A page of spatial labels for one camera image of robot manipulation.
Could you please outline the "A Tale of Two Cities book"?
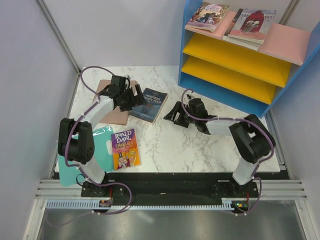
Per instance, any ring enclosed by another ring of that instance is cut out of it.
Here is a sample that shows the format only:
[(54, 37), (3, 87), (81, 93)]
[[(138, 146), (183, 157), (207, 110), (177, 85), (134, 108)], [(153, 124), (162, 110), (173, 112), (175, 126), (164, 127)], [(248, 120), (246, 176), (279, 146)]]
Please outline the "A Tale of Two Cities book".
[(242, 40), (242, 39), (238, 39), (238, 38), (232, 38), (232, 37), (228, 37), (228, 36), (223, 36), (222, 39), (226, 42), (235, 44), (235, 45), (239, 45), (254, 51), (257, 51), (261, 44), (256, 43), (256, 42), (251, 42), (251, 41), (247, 41), (247, 40)]

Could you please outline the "pink red Shakespeare story book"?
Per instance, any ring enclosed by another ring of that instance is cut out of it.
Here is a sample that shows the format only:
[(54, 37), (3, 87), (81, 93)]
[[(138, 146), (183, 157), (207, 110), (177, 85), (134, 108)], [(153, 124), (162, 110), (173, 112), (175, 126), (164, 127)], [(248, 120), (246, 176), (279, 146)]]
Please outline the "pink red Shakespeare story book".
[(228, 36), (263, 44), (276, 14), (276, 10), (244, 8)]

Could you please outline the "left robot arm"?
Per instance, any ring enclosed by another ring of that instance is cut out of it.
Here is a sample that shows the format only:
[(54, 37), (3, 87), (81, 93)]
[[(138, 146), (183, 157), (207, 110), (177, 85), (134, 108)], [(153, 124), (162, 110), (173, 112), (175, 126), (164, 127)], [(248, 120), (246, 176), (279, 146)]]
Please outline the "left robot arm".
[(77, 118), (63, 118), (59, 124), (57, 152), (64, 158), (68, 168), (77, 168), (85, 180), (92, 183), (92, 191), (99, 197), (106, 196), (110, 185), (104, 181), (105, 171), (94, 157), (95, 142), (93, 129), (105, 115), (119, 108), (131, 111), (145, 105), (141, 86), (131, 86), (127, 76), (113, 75), (110, 84), (100, 92), (89, 89), (95, 100)]

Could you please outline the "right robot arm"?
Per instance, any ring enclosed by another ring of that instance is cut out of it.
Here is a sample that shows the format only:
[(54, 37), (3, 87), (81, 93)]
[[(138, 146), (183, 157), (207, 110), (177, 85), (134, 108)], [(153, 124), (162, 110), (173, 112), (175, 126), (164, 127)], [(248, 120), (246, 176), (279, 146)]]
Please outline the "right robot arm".
[(191, 99), (188, 104), (177, 101), (173, 109), (164, 116), (175, 125), (188, 128), (190, 124), (206, 135), (231, 136), (240, 154), (232, 174), (234, 181), (229, 191), (235, 197), (247, 191), (247, 183), (254, 179), (262, 162), (272, 158), (276, 142), (260, 119), (250, 114), (245, 118), (218, 117), (208, 114), (200, 98)]

